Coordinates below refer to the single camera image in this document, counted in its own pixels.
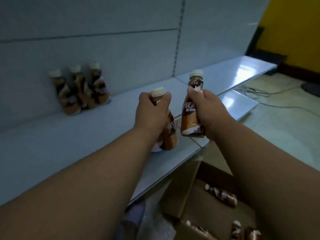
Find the cardboard box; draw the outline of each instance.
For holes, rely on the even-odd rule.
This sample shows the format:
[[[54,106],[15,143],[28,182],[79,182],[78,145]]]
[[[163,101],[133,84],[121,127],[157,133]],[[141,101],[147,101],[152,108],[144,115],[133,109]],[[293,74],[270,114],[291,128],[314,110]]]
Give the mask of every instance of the cardboard box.
[[[236,208],[206,192],[206,183],[237,195]],[[188,161],[177,169],[159,204],[164,214],[180,219],[175,225],[175,240],[208,239],[188,226],[187,220],[206,228],[220,240],[230,240],[234,220],[242,225],[242,239],[245,227],[257,227],[255,211],[238,189],[235,178],[202,161]]]

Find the person's left hand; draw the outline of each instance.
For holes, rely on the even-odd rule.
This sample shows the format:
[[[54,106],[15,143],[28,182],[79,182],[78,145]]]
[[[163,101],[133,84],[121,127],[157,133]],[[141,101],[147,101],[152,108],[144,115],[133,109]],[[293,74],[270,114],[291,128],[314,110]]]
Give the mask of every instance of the person's left hand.
[[[143,132],[151,136],[153,140],[156,140],[166,126],[170,102],[170,92],[166,92],[156,106],[151,102],[150,93],[141,93],[134,128],[143,130]]]

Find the yellow wall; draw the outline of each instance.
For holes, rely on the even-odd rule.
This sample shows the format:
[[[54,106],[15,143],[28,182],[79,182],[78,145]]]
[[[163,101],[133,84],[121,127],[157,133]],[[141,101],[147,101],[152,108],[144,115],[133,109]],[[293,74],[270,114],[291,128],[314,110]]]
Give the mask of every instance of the yellow wall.
[[[288,55],[286,64],[320,72],[320,0],[271,0],[257,48]]]

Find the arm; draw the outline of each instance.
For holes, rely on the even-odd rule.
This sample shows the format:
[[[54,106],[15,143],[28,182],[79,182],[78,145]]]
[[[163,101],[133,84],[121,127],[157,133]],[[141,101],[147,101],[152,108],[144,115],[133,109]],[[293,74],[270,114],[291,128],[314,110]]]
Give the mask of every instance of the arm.
[[[208,90],[188,89],[207,137],[240,189],[279,239],[313,239],[320,225],[320,172],[235,121]]]
[[[130,131],[0,208],[0,239],[111,239],[165,127],[171,94],[139,97]]]

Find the hand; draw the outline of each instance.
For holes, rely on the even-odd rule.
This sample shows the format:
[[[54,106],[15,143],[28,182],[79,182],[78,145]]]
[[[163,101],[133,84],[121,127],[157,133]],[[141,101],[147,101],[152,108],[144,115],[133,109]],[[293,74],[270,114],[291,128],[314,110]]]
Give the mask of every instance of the hand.
[[[134,128],[141,129],[155,141],[166,126],[170,102],[170,92],[166,92],[156,106],[151,102],[150,93],[141,93]]]
[[[187,94],[197,107],[198,117],[205,127],[208,139],[214,141],[217,133],[223,132],[226,126],[235,121],[220,98],[209,90],[205,89],[203,92],[199,92],[189,86]]]

